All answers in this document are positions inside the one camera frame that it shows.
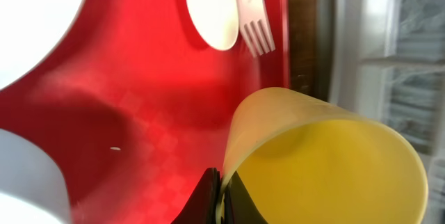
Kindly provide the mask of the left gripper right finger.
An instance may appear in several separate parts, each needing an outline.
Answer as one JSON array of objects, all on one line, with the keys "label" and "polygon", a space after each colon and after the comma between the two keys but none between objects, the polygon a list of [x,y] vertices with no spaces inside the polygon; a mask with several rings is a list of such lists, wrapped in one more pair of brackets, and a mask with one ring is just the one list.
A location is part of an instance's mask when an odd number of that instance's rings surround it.
[{"label": "left gripper right finger", "polygon": [[232,175],[224,198],[224,224],[267,224],[237,172]]}]

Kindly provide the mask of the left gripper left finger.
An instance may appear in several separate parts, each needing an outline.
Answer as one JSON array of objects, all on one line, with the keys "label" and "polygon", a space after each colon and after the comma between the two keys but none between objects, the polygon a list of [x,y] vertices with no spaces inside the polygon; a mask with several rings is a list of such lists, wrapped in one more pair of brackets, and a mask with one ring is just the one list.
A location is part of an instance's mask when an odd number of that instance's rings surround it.
[{"label": "left gripper left finger", "polygon": [[172,224],[215,224],[220,183],[217,168],[207,168]]}]

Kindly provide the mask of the yellow plastic cup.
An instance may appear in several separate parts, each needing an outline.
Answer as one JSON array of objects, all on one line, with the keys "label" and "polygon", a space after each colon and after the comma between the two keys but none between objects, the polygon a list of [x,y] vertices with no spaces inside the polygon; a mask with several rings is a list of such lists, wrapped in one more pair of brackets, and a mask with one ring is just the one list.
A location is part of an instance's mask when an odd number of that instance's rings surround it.
[{"label": "yellow plastic cup", "polygon": [[234,112],[221,186],[236,177],[267,223],[420,223],[428,201],[423,163],[398,132],[287,88]]}]

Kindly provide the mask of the mint green bowl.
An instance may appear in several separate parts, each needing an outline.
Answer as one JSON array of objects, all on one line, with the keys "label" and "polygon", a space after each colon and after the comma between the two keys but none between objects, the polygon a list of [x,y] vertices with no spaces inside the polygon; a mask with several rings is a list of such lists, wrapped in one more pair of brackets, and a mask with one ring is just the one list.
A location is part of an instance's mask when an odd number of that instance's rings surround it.
[{"label": "mint green bowl", "polygon": [[71,223],[62,172],[37,145],[1,130],[1,222]]}]

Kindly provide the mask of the light blue plate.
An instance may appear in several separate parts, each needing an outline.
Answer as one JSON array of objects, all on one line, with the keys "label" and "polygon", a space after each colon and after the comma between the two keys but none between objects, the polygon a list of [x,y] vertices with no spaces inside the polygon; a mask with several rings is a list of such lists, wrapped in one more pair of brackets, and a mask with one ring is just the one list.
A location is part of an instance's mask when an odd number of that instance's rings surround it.
[{"label": "light blue plate", "polygon": [[65,37],[84,0],[1,0],[1,88],[41,63]]}]

